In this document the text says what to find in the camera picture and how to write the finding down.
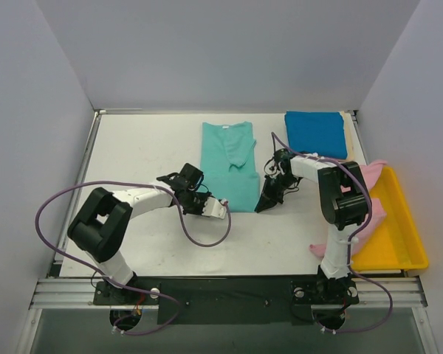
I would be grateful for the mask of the teal t-shirt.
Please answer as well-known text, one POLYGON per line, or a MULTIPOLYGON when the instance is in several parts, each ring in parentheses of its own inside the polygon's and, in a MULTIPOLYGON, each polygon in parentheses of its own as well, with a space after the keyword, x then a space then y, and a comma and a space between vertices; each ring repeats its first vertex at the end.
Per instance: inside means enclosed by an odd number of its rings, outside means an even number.
POLYGON ((202 124, 200 167, 204 183, 232 212, 253 212, 260 196, 253 124, 202 124))

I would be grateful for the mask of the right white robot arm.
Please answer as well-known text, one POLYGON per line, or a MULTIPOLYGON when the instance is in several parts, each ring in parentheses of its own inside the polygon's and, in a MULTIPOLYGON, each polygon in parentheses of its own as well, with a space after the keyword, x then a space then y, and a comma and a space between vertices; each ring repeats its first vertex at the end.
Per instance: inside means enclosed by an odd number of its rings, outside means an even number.
POLYGON ((315 284, 315 294, 331 302, 341 293, 338 279, 351 273, 353 245, 372 219, 372 202, 356 162, 340 163, 313 154, 295 153, 288 148, 274 152, 273 171, 265 175, 255 212, 272 209, 284 202, 288 190, 301 180, 316 183, 320 209, 329 224, 326 250, 320 263, 325 277, 315 284))

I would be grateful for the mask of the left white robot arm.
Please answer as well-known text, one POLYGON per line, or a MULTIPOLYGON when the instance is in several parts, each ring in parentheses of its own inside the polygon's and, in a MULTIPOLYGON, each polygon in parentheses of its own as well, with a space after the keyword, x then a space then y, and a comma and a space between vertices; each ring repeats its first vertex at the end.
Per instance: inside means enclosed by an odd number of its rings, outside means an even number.
POLYGON ((160 176, 146 187, 110 192, 98 187, 89 194, 71 222, 67 236, 115 282, 111 295, 128 304, 137 295, 136 274, 120 247, 131 219, 155 209, 179 205, 182 213, 223 219, 226 206, 211 192, 198 191, 201 170, 185 164, 180 172, 160 176))

